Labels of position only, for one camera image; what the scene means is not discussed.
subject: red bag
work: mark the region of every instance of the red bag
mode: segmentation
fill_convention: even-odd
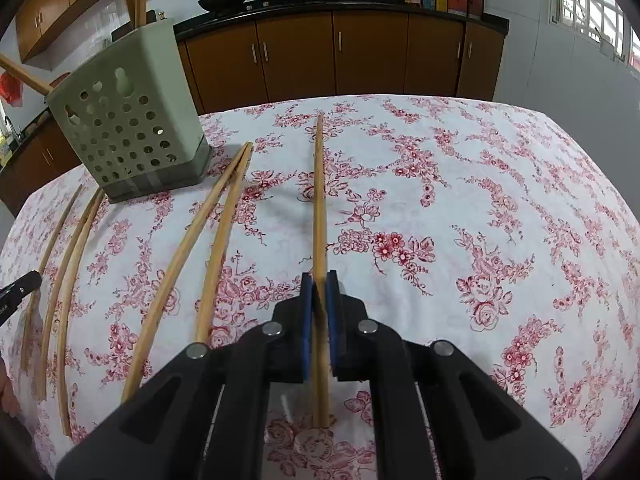
[[[22,107],[22,81],[8,72],[0,75],[0,97],[14,108]]]

